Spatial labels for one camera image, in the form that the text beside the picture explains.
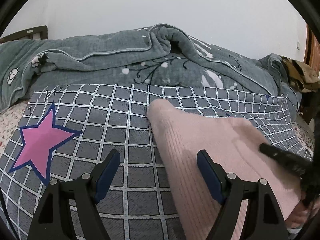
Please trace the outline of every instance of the wall outlet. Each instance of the wall outlet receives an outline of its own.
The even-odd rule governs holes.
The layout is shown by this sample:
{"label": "wall outlet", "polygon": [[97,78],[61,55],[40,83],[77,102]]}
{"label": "wall outlet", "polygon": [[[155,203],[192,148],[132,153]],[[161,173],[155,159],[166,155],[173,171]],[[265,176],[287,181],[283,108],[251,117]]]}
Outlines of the wall outlet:
{"label": "wall outlet", "polygon": [[297,41],[297,49],[300,50],[300,48],[301,48],[300,42]]}

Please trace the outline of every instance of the pink sweater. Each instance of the pink sweater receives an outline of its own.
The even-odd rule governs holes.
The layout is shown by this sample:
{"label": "pink sweater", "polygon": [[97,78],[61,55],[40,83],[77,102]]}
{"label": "pink sweater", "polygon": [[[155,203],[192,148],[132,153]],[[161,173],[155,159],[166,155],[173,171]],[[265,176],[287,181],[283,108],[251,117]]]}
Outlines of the pink sweater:
{"label": "pink sweater", "polygon": [[[299,202],[299,179],[258,151],[266,139],[248,120],[185,113],[165,99],[153,101],[147,116],[188,240],[205,240],[220,210],[197,167],[196,155],[201,149],[227,173],[233,172],[242,180],[267,179],[284,219]],[[243,201],[233,240],[240,237],[246,206]]]}

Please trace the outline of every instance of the blue gripper pad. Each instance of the blue gripper pad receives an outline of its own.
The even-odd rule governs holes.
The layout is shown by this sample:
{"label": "blue gripper pad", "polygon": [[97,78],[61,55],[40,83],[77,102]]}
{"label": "blue gripper pad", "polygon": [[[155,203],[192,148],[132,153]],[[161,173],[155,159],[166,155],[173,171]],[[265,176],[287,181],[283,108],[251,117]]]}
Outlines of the blue gripper pad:
{"label": "blue gripper pad", "polygon": [[197,154],[197,164],[212,198],[218,201],[220,205],[223,205],[226,197],[224,197],[222,194],[221,181],[218,179],[217,174],[214,172],[208,160],[201,151],[199,151]]}
{"label": "blue gripper pad", "polygon": [[106,197],[106,194],[118,170],[119,165],[120,165],[120,154],[119,152],[116,152],[113,154],[108,165],[106,166],[100,178],[96,182],[96,194],[94,195],[94,198],[93,198],[96,204],[98,204],[100,200]]}

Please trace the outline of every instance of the gray plaid bedsheet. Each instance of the gray plaid bedsheet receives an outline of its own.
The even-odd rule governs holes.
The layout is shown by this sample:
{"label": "gray plaid bedsheet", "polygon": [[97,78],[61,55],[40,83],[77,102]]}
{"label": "gray plaid bedsheet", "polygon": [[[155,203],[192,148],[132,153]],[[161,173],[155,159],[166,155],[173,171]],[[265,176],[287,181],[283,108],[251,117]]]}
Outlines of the gray plaid bedsheet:
{"label": "gray plaid bedsheet", "polygon": [[[45,186],[30,166],[8,173],[22,140],[19,127],[34,125],[52,102],[56,124],[84,131],[53,152],[50,176],[76,179],[117,149],[120,167],[105,199],[98,205],[111,239],[185,239],[171,196],[163,162],[146,118],[157,98],[185,112],[207,117],[244,117],[274,145],[311,158],[290,124],[285,98],[236,90],[153,85],[70,85],[34,92],[0,159],[1,188],[10,218],[21,239],[28,229]],[[70,201],[78,239],[84,239],[77,209]]]}

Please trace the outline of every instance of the white wall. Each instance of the white wall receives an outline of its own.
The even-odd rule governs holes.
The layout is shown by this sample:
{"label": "white wall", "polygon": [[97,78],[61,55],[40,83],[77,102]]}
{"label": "white wall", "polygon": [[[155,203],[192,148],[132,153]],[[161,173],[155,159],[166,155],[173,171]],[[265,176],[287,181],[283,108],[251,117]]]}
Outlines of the white wall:
{"label": "white wall", "polygon": [[63,39],[161,22],[247,57],[304,58],[306,23],[287,0],[29,0],[3,36],[47,25],[49,39]]}

